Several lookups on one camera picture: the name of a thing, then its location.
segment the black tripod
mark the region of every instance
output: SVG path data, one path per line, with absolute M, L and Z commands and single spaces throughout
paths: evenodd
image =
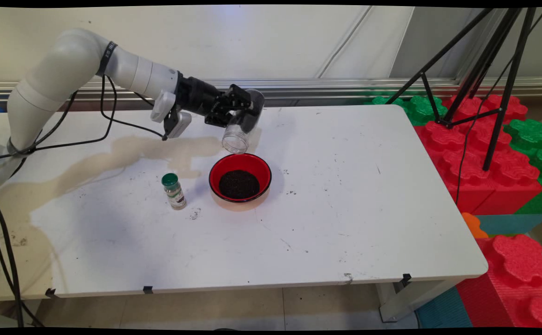
M 515 54 L 511 59 L 511 68 L 509 70 L 509 76 L 507 78 L 507 83 L 505 84 L 505 91 L 503 91 L 503 97 L 499 108 L 491 110 L 489 112 L 480 113 L 476 116 L 468 117 L 460 121 L 452 122 L 454 118 L 454 113 L 456 112 L 456 110 L 462 103 L 463 98 L 465 98 L 468 92 L 469 97 L 473 98 L 478 91 L 478 88 L 482 83 L 482 79 L 484 79 L 484 76 L 486 76 L 486 72 L 488 72 L 488 69 L 492 65 L 492 62 L 495 59 L 497 53 L 499 52 L 499 49 L 503 45 L 503 42 L 505 42 L 505 38 L 507 38 L 507 34 L 511 30 L 511 27 L 515 23 L 517 17 L 520 15 L 522 8 L 507 9 L 507 12 L 501 20 L 501 23 L 499 23 L 499 26 L 495 30 L 493 36 L 488 41 L 488 44 L 486 45 L 484 51 L 482 51 L 482 54 L 480 55 L 477 63 L 474 65 L 469 75 L 467 75 L 466 81 L 463 82 L 462 86 L 459 88 L 457 97 L 455 98 L 451 107 L 448 109 L 447 114 L 443 118 L 441 118 L 439 116 L 439 113 L 437 112 L 437 106 L 434 102 L 433 93 L 430 90 L 425 73 L 491 11 L 492 8 L 485 8 L 484 10 L 482 10 L 482 12 L 480 12 L 479 15 L 475 17 L 475 19 L 473 19 L 465 28 L 463 28 L 459 32 L 459 34 L 457 34 L 447 45 L 445 45 L 445 47 L 441 51 L 439 51 L 439 53 L 437 53 L 425 66 L 423 66 L 417 74 L 414 74 L 414 76 L 405 85 L 403 85 L 403 87 L 399 89 L 399 91 L 397 91 L 397 93 L 395 93 L 395 95 L 393 95 L 388 100 L 388 102 L 386 102 L 387 104 L 391 104 L 393 101 L 395 101 L 395 99 L 397 99 L 401 94 L 403 94 L 405 90 L 407 90 L 413 83 L 415 83 L 418 78 L 422 78 L 422 82 L 424 83 L 424 88 L 426 89 L 428 99 L 433 108 L 434 119 L 436 123 L 442 124 L 447 128 L 452 128 L 461 123 L 497 114 L 495 128 L 493 129 L 492 136 L 490 137 L 490 144 L 488 145 L 488 151 L 486 153 L 486 158 L 484 159 L 484 165 L 482 166 L 482 169 L 485 171 L 488 171 L 488 169 L 490 168 L 490 162 L 492 161 L 493 154 L 495 153 L 496 142 L 499 138 L 499 133 L 501 132 L 501 126 L 503 125 L 503 119 L 505 117 L 505 112 L 507 111 L 509 98 L 511 98 L 511 89 L 513 88 L 513 85 L 515 83 L 517 70 L 520 66 L 520 61 L 522 60 L 522 54 L 524 52 L 524 47 L 526 46 L 527 37 L 531 30 L 531 24 L 535 14 L 535 7 L 530 7 L 527 9 L 526 18 L 524 19 L 524 23 L 522 26 L 522 32 L 520 33 L 520 37 L 517 41 L 517 47 L 515 48 Z

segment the jar label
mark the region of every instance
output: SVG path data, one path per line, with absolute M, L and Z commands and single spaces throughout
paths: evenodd
M 184 202 L 184 193 L 182 193 L 182 190 L 178 191 L 175 195 L 168 195 L 169 204 L 172 206 L 177 206 L 179 204 L 182 204 Z

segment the black seeds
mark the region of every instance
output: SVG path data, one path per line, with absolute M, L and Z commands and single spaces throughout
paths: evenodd
M 232 199 L 250 198 L 260 190 L 258 180 L 252 174 L 243 170 L 233 170 L 225 173 L 219 181 L 219 191 L 225 197 Z

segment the red bowl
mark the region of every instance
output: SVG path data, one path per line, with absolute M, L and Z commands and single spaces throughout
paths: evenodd
M 222 195 L 219 191 L 219 181 L 224 174 L 233 170 L 243 170 L 255 176 L 261 187 L 258 193 L 246 199 L 232 199 Z M 271 185 L 271 169 L 269 165 L 262 158 L 253 154 L 227 155 L 217 161 L 211 168 L 211 172 L 209 172 L 209 186 L 213 193 L 221 199 L 234 203 L 243 203 L 260 197 L 267 191 L 269 185 Z

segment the white table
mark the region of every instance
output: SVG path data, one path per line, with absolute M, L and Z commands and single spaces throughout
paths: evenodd
M 115 116 L 163 131 L 147 111 Z M 69 113 L 44 145 L 99 138 L 107 122 Z M 372 282 L 383 283 L 382 317 L 394 321 L 488 269 L 399 106 L 265 108 L 248 152 L 273 179 L 246 204 L 209 187 L 228 154 L 223 133 L 201 116 L 165 142 L 114 123 L 102 142 L 34 153 L 0 187 L 22 297 Z M 0 143 L 8 137 L 0 114 Z M 184 210 L 167 204 L 168 172 Z M 411 284 L 395 294 L 403 274 Z M 0 269 L 0 301 L 9 299 Z

